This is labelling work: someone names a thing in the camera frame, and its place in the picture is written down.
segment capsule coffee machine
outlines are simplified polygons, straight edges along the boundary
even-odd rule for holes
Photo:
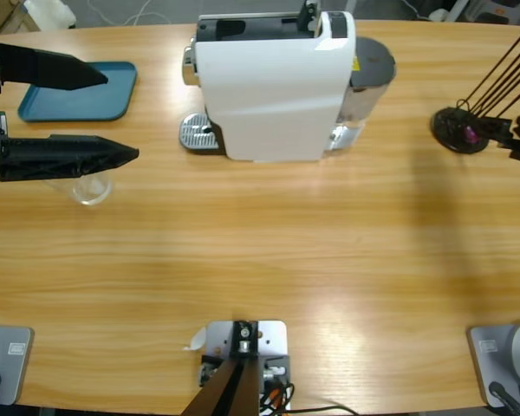
[[[382,44],[356,38],[344,11],[201,16],[183,77],[205,113],[186,117],[184,148],[253,161],[319,160],[353,144],[394,78]]]

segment cable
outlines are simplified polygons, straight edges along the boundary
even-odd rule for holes
[[[139,13],[137,13],[137,17],[135,18],[135,22],[133,23],[133,26],[136,26],[139,22],[140,17],[142,16],[143,12],[145,11],[148,4],[150,4],[152,0],[146,0],[145,3],[142,5],[142,7],[139,10]]]
[[[420,16],[419,13],[418,13],[418,10],[412,6],[407,0],[400,0],[406,7],[408,7],[410,10],[412,10],[415,15],[416,15],[416,18],[418,20],[427,20],[428,22],[431,22],[432,19],[430,19],[429,17],[424,17],[424,16]]]
[[[94,6],[90,0],[87,0],[87,6],[94,12],[96,13],[100,19],[102,19],[104,22],[106,22],[107,24],[109,24],[110,26],[127,26],[127,24],[129,22],[131,22],[133,19],[135,19],[134,23],[133,23],[133,26],[136,26],[137,23],[139,22],[139,19],[143,16],[158,16],[158,17],[161,17],[162,19],[164,19],[167,23],[171,23],[170,19],[168,19],[166,16],[160,14],[160,13],[157,13],[155,11],[149,11],[147,13],[144,13],[145,11],[145,8],[148,6],[148,4],[150,4],[152,0],[146,0],[145,3],[142,5],[142,7],[140,8],[139,10],[139,13],[137,13],[136,15],[132,15],[130,16],[124,23],[116,23],[116,22],[112,22],[112,20],[110,20],[108,17],[104,16],[104,13],[101,12],[100,9],[98,9],[96,6]]]
[[[266,410],[271,410],[271,413],[268,413],[269,416],[277,416],[279,414],[326,412],[328,410],[344,410],[353,416],[359,416],[359,414],[353,409],[343,405],[288,410],[287,405],[291,402],[293,394],[295,394],[295,385],[293,383],[288,383],[285,385],[281,381],[274,381],[271,383],[271,385],[273,387],[268,389],[260,399],[261,414]]]
[[[342,405],[334,405],[334,406],[325,406],[325,407],[312,407],[309,409],[297,409],[297,410],[277,410],[273,414],[298,414],[298,413],[314,413],[314,412],[326,412],[328,410],[344,410],[345,412],[348,412],[352,414],[353,416],[359,416],[357,412],[355,412],[353,409],[349,409],[346,406]]]

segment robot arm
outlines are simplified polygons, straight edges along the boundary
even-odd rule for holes
[[[5,81],[73,90],[107,77],[71,55],[0,43],[0,93]],[[79,178],[136,159],[139,150],[98,136],[53,134],[46,140],[12,139],[0,112],[0,180]]]

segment wood grain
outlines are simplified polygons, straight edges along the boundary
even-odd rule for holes
[[[520,319],[520,162],[494,146],[450,153],[428,121],[520,28],[359,22],[393,51],[396,81],[354,149],[275,165],[179,146],[180,121],[203,105],[180,74],[193,30],[0,38],[139,71],[113,122],[25,124],[27,86],[0,96],[12,136],[96,133],[141,150],[96,207],[0,184],[0,324],[36,333],[21,402],[180,413],[198,391],[199,355],[182,351],[197,329],[274,318],[289,327],[295,406],[482,405],[465,331]]]

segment teal plastic tray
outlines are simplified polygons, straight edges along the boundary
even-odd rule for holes
[[[108,78],[107,84],[73,91],[31,85],[17,109],[27,122],[115,120],[126,113],[137,79],[131,62],[90,62]]]

